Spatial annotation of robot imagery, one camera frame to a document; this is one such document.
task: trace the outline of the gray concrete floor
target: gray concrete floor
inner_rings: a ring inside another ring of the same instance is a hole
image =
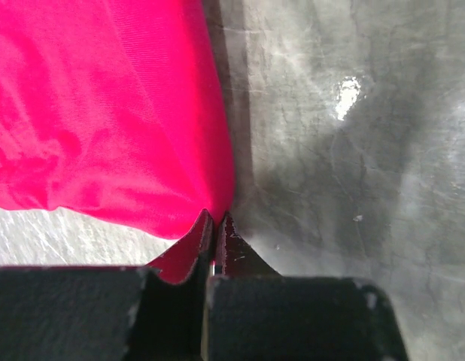
[[[239,231],[286,275],[372,278],[413,361],[465,360],[465,0],[204,0]],[[135,263],[170,242],[0,211],[0,265]]]

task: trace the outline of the clamp jaw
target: clamp jaw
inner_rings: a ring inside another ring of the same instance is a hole
[[[142,267],[0,268],[0,360],[407,360],[388,297],[282,277],[203,211]]]

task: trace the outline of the wet floor surface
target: wet floor surface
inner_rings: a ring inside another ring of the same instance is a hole
[[[412,360],[465,359],[465,0],[204,3],[240,233],[286,275],[373,279]],[[0,211],[0,265],[145,263],[169,244]]]

